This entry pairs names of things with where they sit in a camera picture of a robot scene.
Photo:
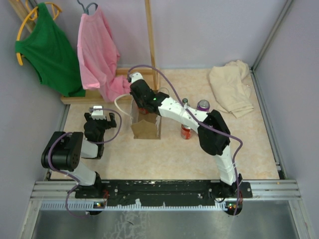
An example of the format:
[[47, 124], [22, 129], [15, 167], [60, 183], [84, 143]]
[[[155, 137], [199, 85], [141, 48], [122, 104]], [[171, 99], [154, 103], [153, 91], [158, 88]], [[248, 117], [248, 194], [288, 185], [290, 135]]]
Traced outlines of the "canvas bag with rope handles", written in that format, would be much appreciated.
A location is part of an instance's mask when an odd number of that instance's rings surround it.
[[114, 99], [114, 105], [124, 115], [131, 119], [131, 130], [134, 139], [160, 139], [161, 138], [161, 117], [155, 113], [146, 115], [139, 113], [139, 108], [134, 100], [131, 101], [130, 113], [122, 110], [118, 101], [123, 97], [129, 97], [130, 94], [120, 95]]

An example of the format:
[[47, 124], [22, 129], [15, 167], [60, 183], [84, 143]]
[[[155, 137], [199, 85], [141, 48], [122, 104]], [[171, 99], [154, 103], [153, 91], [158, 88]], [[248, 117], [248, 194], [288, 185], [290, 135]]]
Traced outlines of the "red Coke can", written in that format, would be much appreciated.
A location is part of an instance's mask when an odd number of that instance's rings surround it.
[[180, 135], [183, 139], [191, 139], [193, 135], [192, 128], [182, 124], [180, 129]]
[[144, 109], [144, 108], [139, 108], [139, 113], [146, 115], [149, 112], [146, 109]]

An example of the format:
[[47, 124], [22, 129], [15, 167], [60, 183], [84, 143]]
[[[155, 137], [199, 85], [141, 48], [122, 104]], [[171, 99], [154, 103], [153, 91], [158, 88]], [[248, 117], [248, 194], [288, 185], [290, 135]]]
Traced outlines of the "purple Fanta soda can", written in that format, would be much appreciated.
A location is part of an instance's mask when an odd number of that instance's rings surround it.
[[210, 103], [209, 103], [209, 101], [207, 101], [207, 100], [205, 100], [205, 99], [200, 100], [200, 101], [197, 103], [196, 109], [199, 110], [199, 111], [208, 112], [209, 109], [210, 109]]

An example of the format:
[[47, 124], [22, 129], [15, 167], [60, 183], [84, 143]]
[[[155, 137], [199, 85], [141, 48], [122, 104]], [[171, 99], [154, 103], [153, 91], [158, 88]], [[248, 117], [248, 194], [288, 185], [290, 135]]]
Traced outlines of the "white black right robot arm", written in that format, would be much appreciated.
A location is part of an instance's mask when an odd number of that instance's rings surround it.
[[230, 131], [220, 112], [204, 112], [174, 100], [162, 92], [153, 91], [141, 76], [129, 77], [130, 94], [138, 107], [189, 127], [198, 134], [199, 145], [212, 155], [220, 173], [217, 198], [240, 196], [241, 175], [237, 172], [230, 150]]

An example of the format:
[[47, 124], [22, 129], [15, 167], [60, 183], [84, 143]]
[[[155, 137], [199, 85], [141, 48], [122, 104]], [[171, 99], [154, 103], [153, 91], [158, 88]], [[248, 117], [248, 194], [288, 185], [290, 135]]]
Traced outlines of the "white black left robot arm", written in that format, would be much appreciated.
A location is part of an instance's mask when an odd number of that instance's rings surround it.
[[115, 113], [107, 118], [103, 111], [85, 113], [84, 132], [56, 131], [41, 156], [43, 168], [71, 177], [77, 183], [76, 198], [100, 198], [104, 186], [100, 175], [80, 161], [101, 159], [104, 153], [105, 131], [116, 128]]

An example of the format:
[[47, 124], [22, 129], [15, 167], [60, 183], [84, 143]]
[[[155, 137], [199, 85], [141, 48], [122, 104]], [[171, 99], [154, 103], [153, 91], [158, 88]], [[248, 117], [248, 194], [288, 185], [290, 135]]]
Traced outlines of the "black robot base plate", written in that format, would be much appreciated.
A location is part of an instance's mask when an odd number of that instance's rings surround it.
[[102, 180], [108, 206], [214, 206], [216, 199], [237, 199], [237, 186], [218, 180]]

